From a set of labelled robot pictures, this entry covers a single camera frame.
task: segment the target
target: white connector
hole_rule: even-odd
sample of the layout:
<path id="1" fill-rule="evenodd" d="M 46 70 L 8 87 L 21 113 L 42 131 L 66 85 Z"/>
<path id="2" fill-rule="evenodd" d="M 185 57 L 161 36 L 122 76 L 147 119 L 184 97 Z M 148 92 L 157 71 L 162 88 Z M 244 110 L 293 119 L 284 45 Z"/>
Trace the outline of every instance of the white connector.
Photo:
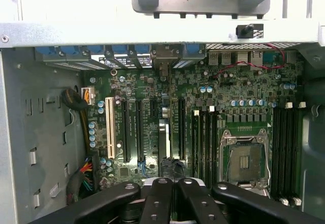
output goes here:
<path id="1" fill-rule="evenodd" d="M 95 88 L 94 87 L 86 87 L 81 88 L 81 97 L 87 101 L 87 104 L 93 106 L 95 104 Z"/>

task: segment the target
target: green circuit board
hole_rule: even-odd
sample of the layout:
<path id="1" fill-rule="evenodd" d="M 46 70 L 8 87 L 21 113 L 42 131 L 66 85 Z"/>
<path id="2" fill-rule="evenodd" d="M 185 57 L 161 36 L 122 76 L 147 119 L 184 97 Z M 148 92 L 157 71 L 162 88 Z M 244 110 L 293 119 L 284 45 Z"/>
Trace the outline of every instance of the green circuit board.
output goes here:
<path id="1" fill-rule="evenodd" d="M 274 60 L 279 54 L 273 53 Z M 268 155 L 262 154 L 259 178 L 267 178 L 265 157 L 272 164 L 273 107 L 285 107 L 287 102 L 301 101 L 300 76 L 303 62 L 299 59 L 282 69 L 253 69 L 250 66 L 236 66 L 225 73 L 215 75 L 225 65 L 210 66 L 208 59 L 189 68 L 170 68 L 168 77 L 161 77 L 159 71 L 117 70 L 89 71 L 84 75 L 85 85 L 95 89 L 95 105 L 89 106 L 88 120 L 97 123 L 96 146 L 92 149 L 110 161 L 98 170 L 101 188 L 131 180 L 141 184 L 148 177 L 159 176 L 159 120 L 169 125 L 170 157 L 179 159 L 184 165 L 184 175 L 198 177 L 211 186 L 218 181 L 218 172 L 226 173 L 231 166 L 229 147 L 225 147 L 223 169 L 219 169 L 219 142 L 225 129 L 234 136 L 257 135 L 261 129 L 268 137 Z M 295 87 L 287 89 L 284 85 Z M 99 114 L 99 101 L 118 96 L 127 102 L 129 132 L 127 147 L 129 156 L 125 161 L 123 139 L 125 123 L 123 108 L 115 107 L 115 157 L 107 158 L 107 132 L 105 113 Z M 137 126 L 136 104 L 141 103 L 142 127 Z M 168 110 L 163 118 L 163 108 Z M 142 156 L 139 158 L 139 137 Z M 264 152 L 264 148 L 254 149 Z"/>

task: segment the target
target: motherboard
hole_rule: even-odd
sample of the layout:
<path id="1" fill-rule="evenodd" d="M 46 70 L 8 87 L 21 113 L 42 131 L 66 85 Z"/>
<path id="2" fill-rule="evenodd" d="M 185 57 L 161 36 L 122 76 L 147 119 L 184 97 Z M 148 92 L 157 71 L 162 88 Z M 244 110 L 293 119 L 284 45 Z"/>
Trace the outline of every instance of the motherboard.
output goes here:
<path id="1" fill-rule="evenodd" d="M 174 173 L 200 178 L 207 187 L 218 181 L 279 185 L 280 169 L 272 177 L 274 150 L 281 152 L 281 145 L 273 147 L 274 137 L 281 138 L 274 113 L 283 110 L 284 120 L 297 121 L 292 111 L 305 107 L 303 61 L 272 69 L 284 62 L 281 54 L 257 51 L 250 62 L 265 69 L 232 66 L 241 54 L 210 50 L 190 66 L 169 65 L 163 75 L 153 67 L 85 72 L 94 99 L 89 139 L 100 156 L 100 188 Z"/>

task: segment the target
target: wire bundle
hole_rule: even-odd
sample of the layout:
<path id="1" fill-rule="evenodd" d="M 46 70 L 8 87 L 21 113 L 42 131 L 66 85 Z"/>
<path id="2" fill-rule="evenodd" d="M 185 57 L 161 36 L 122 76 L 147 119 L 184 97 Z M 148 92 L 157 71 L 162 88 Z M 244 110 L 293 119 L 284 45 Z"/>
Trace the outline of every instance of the wire bundle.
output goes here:
<path id="1" fill-rule="evenodd" d="M 84 180 L 83 180 L 83 185 L 88 191 L 93 191 L 93 183 L 91 178 L 91 172 L 92 172 L 92 163 L 91 161 L 87 158 L 85 161 L 84 166 L 79 170 L 80 172 L 83 173 L 84 175 Z"/>
<path id="2" fill-rule="evenodd" d="M 275 47 L 274 45 L 271 45 L 271 44 L 266 44 L 266 46 L 274 49 L 274 50 L 277 50 L 281 53 L 282 55 L 282 60 L 283 60 L 283 64 L 280 65 L 280 66 L 274 66 L 274 67 L 266 67 L 266 66 L 256 66 L 250 62 L 245 62 L 245 61 L 238 61 L 236 62 L 235 64 L 232 64 L 232 65 L 229 65 L 229 66 L 226 66 L 224 69 L 220 70 L 216 75 L 213 75 L 213 78 L 217 78 L 218 75 L 220 73 L 223 73 L 225 70 L 229 69 L 229 68 L 233 68 L 235 66 L 237 66 L 238 64 L 241 64 L 241 63 L 244 63 L 244 64 L 247 64 L 247 65 L 250 65 L 251 67 L 255 67 L 255 68 L 262 68 L 262 69 L 266 69 L 266 70 L 272 70 L 272 69 L 280 69 L 280 68 L 283 68 L 285 66 L 285 55 L 284 55 L 284 52 L 282 50 L 280 50 L 278 47 Z"/>

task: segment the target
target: screw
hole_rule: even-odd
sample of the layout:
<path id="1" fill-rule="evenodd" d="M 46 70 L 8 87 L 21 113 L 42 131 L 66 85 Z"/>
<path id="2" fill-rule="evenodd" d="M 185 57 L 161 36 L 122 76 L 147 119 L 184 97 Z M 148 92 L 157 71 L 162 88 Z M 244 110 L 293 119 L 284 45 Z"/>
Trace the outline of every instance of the screw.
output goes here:
<path id="1" fill-rule="evenodd" d="M 3 43 L 6 43 L 6 42 L 9 41 L 9 37 L 8 37 L 7 35 L 2 35 L 2 36 L 1 36 L 1 41 L 2 41 Z"/>
<path id="2" fill-rule="evenodd" d="M 133 189 L 133 188 L 134 188 L 134 186 L 130 183 L 125 186 L 125 189 Z"/>
<path id="3" fill-rule="evenodd" d="M 186 179 L 184 179 L 184 182 L 186 184 L 191 184 L 193 181 L 191 179 L 189 179 L 189 178 L 186 178 Z"/>
<path id="4" fill-rule="evenodd" d="M 224 184 L 218 184 L 218 188 L 221 189 L 221 190 L 226 190 L 227 186 L 224 185 Z"/>
<path id="5" fill-rule="evenodd" d="M 159 183 L 167 183 L 167 181 L 165 180 L 165 179 L 159 179 L 159 181 L 158 181 Z"/>
<path id="6" fill-rule="evenodd" d="M 320 57 L 318 55 L 313 57 L 314 62 L 320 62 Z"/>

